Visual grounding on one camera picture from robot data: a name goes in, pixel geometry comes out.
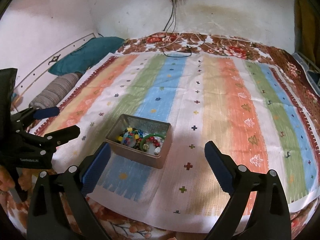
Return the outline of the person's left hand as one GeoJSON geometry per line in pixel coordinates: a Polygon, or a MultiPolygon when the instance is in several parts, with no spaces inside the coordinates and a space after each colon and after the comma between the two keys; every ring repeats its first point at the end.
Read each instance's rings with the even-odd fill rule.
{"type": "Polygon", "coordinates": [[[0,190],[7,192],[14,188],[15,182],[13,181],[9,172],[3,166],[0,166],[0,190]]]}

